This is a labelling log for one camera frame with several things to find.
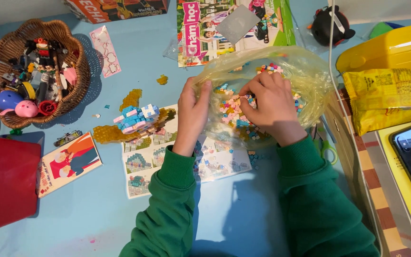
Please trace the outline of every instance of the red box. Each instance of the red box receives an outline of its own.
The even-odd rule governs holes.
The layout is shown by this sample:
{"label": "red box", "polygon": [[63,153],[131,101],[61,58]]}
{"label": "red box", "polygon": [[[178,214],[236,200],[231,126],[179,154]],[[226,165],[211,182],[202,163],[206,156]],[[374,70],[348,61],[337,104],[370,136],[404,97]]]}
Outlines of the red box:
{"label": "red box", "polygon": [[77,19],[89,23],[165,14],[167,0],[63,0]]}
{"label": "red box", "polygon": [[0,138],[0,227],[36,213],[41,146]]}

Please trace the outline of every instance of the pink sticker sheet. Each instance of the pink sticker sheet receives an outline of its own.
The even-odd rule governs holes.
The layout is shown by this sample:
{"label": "pink sticker sheet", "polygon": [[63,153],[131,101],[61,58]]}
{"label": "pink sticker sheet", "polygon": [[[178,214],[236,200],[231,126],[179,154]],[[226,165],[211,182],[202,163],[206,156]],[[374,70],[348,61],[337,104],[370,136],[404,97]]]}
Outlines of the pink sticker sheet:
{"label": "pink sticker sheet", "polygon": [[93,41],[94,49],[98,52],[98,57],[104,64],[102,68],[104,78],[122,71],[106,26],[102,26],[90,32],[90,37]]}

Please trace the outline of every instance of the scissors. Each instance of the scissors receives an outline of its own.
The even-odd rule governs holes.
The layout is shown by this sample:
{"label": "scissors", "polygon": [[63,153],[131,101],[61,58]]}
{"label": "scissors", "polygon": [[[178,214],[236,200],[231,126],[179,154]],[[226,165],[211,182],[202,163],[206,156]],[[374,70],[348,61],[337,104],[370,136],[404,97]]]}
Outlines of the scissors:
{"label": "scissors", "polygon": [[320,119],[320,123],[314,125],[312,129],[312,134],[314,133],[315,136],[313,139],[313,144],[316,146],[322,158],[324,158],[324,153],[326,152],[326,150],[331,151],[334,157],[334,160],[331,161],[331,164],[334,165],[338,161],[338,155],[334,147],[332,147],[331,144],[329,144],[327,131],[329,131],[328,125],[326,125],[324,119]]}

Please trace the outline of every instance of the pink pig toy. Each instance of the pink pig toy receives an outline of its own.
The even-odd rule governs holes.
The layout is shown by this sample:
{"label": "pink pig toy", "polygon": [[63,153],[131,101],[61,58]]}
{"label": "pink pig toy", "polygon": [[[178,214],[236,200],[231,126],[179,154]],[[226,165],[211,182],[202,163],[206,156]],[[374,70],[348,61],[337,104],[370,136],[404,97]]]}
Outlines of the pink pig toy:
{"label": "pink pig toy", "polygon": [[36,116],[39,113],[39,109],[37,108],[36,104],[32,101],[29,100],[24,100],[21,101],[15,106],[14,109],[5,109],[3,110],[0,115],[5,115],[8,112],[15,111],[15,114],[17,114],[20,117],[24,118],[32,118]]}

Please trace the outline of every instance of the child's hand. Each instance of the child's hand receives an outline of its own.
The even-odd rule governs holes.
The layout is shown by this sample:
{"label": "child's hand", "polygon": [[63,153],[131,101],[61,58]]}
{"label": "child's hand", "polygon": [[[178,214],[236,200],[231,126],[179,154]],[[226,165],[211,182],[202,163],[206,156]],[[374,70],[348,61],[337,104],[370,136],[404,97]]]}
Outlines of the child's hand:
{"label": "child's hand", "polygon": [[277,72],[262,72],[243,86],[239,96],[249,91],[255,94],[258,108],[254,110],[247,99],[241,97],[242,112],[249,121],[271,134],[280,146],[296,143],[307,136],[297,119],[288,79]]}
{"label": "child's hand", "polygon": [[201,95],[196,102],[195,91],[191,87],[193,78],[188,78],[179,98],[177,139],[172,151],[176,154],[190,157],[193,154],[196,141],[207,122],[209,95],[212,82],[202,85]]}

